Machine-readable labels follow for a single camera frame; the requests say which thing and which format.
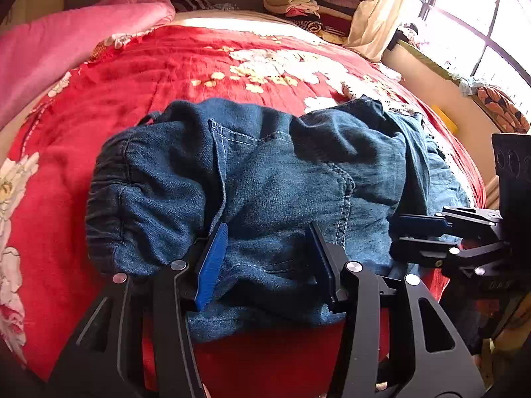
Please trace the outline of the striped dark pillow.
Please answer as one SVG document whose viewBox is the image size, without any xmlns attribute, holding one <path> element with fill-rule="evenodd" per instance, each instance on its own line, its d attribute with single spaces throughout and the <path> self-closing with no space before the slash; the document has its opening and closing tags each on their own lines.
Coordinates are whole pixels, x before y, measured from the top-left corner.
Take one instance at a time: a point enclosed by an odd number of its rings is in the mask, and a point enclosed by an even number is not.
<svg viewBox="0 0 531 398">
<path fill-rule="evenodd" d="M 220 10 L 236 11 L 239 8 L 232 3 L 211 3 L 208 0 L 170 0 L 177 13 Z"/>
</svg>

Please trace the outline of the cream curtain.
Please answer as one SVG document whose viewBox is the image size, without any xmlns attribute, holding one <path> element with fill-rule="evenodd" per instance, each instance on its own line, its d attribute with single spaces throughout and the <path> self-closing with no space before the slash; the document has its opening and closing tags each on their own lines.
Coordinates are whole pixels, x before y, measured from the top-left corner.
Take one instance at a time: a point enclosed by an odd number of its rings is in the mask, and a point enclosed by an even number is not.
<svg viewBox="0 0 531 398">
<path fill-rule="evenodd" d="M 344 47 L 378 62 L 414 0 L 363 0 L 355 9 Z"/>
</svg>

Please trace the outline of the yellow box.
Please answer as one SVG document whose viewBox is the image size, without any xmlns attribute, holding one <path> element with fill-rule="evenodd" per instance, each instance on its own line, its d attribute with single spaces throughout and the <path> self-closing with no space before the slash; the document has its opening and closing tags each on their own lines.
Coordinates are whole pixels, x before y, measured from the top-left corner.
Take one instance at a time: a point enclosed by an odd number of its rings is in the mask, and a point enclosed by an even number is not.
<svg viewBox="0 0 531 398">
<path fill-rule="evenodd" d="M 437 116 L 439 116 L 439 118 L 453 135 L 458 133 L 458 126 L 439 107 L 434 105 L 431 107 L 431 109 L 434 111 L 434 113 L 436 113 Z"/>
</svg>

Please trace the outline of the blue denim lace-trimmed pants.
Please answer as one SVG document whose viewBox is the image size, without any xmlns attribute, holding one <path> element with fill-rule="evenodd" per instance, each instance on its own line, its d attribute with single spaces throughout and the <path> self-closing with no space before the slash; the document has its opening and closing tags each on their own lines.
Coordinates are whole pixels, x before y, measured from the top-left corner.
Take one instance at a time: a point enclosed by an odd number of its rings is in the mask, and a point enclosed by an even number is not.
<svg viewBox="0 0 531 398">
<path fill-rule="evenodd" d="M 309 223 L 350 259 L 398 278 L 412 266 L 390 256 L 392 218 L 470 203 L 421 116 L 369 97 L 300 117 L 223 99 L 174 101 L 104 144 L 86 241 L 101 273 L 148 276 L 226 224 L 213 298 L 189 318 L 193 338 L 206 342 L 339 321 L 311 276 Z"/>
</svg>

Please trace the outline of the pink blanket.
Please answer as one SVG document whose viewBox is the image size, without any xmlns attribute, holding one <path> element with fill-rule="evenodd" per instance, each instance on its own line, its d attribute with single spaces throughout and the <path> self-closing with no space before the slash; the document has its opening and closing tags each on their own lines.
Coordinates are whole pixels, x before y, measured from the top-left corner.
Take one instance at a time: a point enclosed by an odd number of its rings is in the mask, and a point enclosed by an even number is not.
<svg viewBox="0 0 531 398">
<path fill-rule="evenodd" d="M 1 126 L 115 33 L 141 33 L 173 20 L 170 0 L 101 0 L 43 16 L 1 34 Z"/>
</svg>

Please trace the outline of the stack of folded clothes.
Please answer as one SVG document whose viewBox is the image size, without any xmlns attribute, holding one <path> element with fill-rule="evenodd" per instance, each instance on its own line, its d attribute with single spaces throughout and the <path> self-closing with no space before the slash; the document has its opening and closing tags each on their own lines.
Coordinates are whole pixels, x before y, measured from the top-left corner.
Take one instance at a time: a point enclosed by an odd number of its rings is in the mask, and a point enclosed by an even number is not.
<svg viewBox="0 0 531 398">
<path fill-rule="evenodd" d="M 263 5 L 268 14 L 341 46 L 349 36 L 354 12 L 362 1 L 263 0 Z"/>
</svg>

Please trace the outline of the red floral quilt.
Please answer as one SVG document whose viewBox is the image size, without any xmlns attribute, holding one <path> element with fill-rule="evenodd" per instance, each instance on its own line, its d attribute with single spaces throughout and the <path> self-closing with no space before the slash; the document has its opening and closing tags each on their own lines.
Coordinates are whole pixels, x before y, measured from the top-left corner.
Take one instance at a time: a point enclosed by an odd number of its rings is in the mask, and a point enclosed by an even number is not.
<svg viewBox="0 0 531 398">
<path fill-rule="evenodd" d="M 113 274 L 158 273 L 225 223 L 212 300 L 188 317 L 201 380 L 316 397 L 344 317 L 311 276 L 307 224 L 400 277 L 392 218 L 485 200 L 439 117 L 354 52 L 280 24 L 119 38 L 59 72 L 2 165 L 1 336 L 48 380 Z"/>
</svg>

